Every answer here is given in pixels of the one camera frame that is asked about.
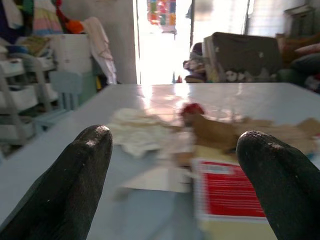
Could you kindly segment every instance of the garment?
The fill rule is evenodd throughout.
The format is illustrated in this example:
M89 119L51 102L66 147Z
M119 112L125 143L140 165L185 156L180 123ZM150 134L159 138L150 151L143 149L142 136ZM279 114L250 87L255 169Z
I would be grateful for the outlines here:
M82 25L89 36L91 53L106 75L108 84L117 84L116 67L109 49L109 39L100 21L96 17L90 17L83 21Z
M26 14L33 15L34 14L34 1L33 0L23 0L22 9Z
M24 25L21 11L13 0L2 1L7 24L11 29L19 29Z
M20 36L23 36L23 27L19 29L12 29L8 26L3 5L4 1L5 0L0 0L0 38L6 40L10 44L14 44Z
M50 0L34 0L33 34L63 34L56 8Z

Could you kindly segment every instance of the white wall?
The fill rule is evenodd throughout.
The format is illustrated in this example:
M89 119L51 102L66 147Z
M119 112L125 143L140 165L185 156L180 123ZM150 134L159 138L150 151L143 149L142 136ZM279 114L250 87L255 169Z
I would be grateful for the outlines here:
M110 41L117 80L137 83L133 0L64 0L62 11L80 21L97 17Z
M275 37L285 32L284 11L305 4L305 0L254 0L249 35Z

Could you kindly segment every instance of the brown paper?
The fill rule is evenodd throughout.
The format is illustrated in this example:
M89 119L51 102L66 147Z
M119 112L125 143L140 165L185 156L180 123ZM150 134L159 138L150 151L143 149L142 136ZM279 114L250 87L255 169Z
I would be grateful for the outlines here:
M194 118L192 127L196 145L222 151L234 149L237 145L236 129L229 123L208 120L198 114Z
M314 118L308 118L298 124L297 127L304 131L309 137L313 137L320 133L320 122Z
M238 123L225 123L206 119L197 115L193 122L196 145L219 149L223 152L235 149L238 138L245 132L257 130L309 154L316 149L312 137L320 132L320 122L309 118L297 126L273 125L270 120L245 118Z
M180 167L190 167L191 160L194 158L194 152L179 152L174 154L174 159Z

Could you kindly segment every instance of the cushion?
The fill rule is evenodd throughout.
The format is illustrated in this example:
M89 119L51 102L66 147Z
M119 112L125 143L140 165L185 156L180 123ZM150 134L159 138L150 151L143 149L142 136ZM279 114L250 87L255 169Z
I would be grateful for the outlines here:
M294 60L291 68L307 75L320 73L320 52L302 56Z
M299 55L320 53L320 43L300 47L300 48L296 49L295 52Z

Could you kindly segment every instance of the red object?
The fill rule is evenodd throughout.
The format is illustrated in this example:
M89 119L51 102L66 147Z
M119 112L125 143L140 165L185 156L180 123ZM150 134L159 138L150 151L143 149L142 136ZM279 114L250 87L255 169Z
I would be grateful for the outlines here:
M184 116L185 114L205 114L204 109L198 103L191 103L184 106L182 109L180 116Z
M80 21L70 20L65 24L65 26L72 34L80 34L84 32L84 26Z
M178 79L175 82L176 84L182 84L182 77L178 76Z
M56 12L55 14L61 19L62 22L66 23L69 19L62 13L60 7L62 5L62 0L56 0Z
M201 161L199 169L202 186L199 194L206 215L265 217L256 191L240 166Z

